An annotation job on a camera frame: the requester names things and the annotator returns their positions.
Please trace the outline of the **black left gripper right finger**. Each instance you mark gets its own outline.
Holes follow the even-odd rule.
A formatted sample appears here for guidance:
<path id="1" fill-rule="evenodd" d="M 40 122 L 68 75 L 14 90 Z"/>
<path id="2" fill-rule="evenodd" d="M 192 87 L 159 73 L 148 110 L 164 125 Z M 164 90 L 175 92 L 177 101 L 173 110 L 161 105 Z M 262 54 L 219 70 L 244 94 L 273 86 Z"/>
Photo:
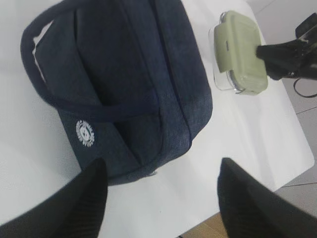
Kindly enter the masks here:
<path id="1" fill-rule="evenodd" d="M 230 238 L 315 238 L 317 219 L 259 183 L 230 158 L 217 180 L 221 218 Z"/>

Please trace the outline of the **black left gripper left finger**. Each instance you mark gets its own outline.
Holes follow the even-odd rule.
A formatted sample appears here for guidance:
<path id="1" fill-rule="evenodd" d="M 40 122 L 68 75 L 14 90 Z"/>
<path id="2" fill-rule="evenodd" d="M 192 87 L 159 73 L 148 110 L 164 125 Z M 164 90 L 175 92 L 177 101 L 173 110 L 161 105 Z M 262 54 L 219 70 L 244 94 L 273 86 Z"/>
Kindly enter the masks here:
<path id="1" fill-rule="evenodd" d="M 103 159 L 94 160 L 44 202 L 1 225 L 2 238 L 96 238 L 108 192 Z"/>

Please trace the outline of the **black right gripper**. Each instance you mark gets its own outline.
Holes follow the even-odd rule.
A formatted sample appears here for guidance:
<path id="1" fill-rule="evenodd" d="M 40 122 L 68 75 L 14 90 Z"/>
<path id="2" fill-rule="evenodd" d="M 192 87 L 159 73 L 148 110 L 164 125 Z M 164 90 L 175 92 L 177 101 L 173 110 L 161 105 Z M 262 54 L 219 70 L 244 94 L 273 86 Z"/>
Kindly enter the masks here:
<path id="1" fill-rule="evenodd" d="M 256 55 L 267 62 L 266 72 L 271 79 L 317 79 L 317 33 L 295 32 L 295 36 L 293 41 L 257 47 Z"/>

